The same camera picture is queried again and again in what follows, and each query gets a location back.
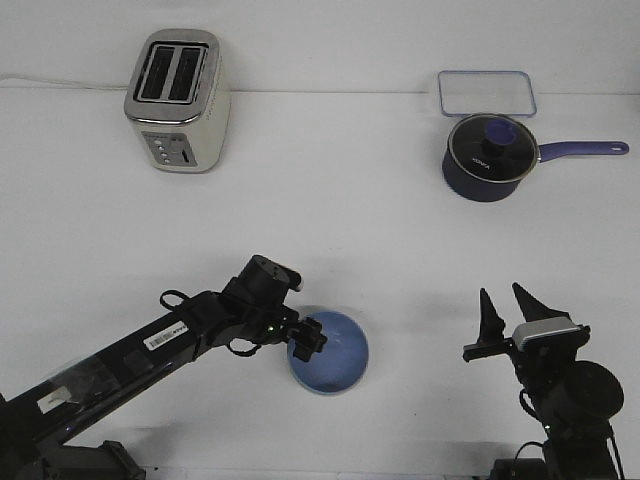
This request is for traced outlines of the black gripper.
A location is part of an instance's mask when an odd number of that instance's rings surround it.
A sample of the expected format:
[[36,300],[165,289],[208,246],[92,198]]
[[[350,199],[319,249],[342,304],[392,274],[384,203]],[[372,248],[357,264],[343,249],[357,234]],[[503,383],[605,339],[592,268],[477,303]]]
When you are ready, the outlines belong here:
[[234,318],[232,333],[223,344],[233,354],[250,357],[264,345],[294,342],[293,355],[308,362],[322,351],[327,337],[322,325],[285,305],[290,290],[281,265],[255,254],[219,294]]
[[[569,325],[569,313],[552,309],[535,298],[519,283],[512,289],[525,320],[531,329],[559,329]],[[576,362],[579,348],[590,339],[590,327],[578,325],[567,332],[527,340],[520,348],[516,334],[504,338],[506,324],[498,315],[488,292],[481,288],[478,342],[463,347],[465,362],[501,354],[509,356],[519,383],[527,393],[540,395],[557,383],[568,367]]]

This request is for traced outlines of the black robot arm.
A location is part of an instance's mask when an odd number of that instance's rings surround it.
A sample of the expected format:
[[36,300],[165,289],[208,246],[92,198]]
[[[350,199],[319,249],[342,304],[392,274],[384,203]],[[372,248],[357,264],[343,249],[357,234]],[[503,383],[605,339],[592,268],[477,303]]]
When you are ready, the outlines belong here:
[[587,325],[552,309],[521,285],[512,289],[525,319],[511,336],[489,294],[481,291],[479,336],[463,348],[471,361],[509,356],[522,386],[519,402],[546,433],[539,458],[497,459],[492,479],[621,479],[624,476],[610,420],[624,403],[619,380],[602,365],[577,359],[590,339]]
[[21,395],[1,402],[1,476],[4,479],[143,479],[121,443],[71,446],[69,440],[169,374],[236,339],[253,347],[293,342],[307,362],[327,338],[320,322],[285,306],[301,275],[254,255],[220,292],[190,297],[167,314],[69,366]]

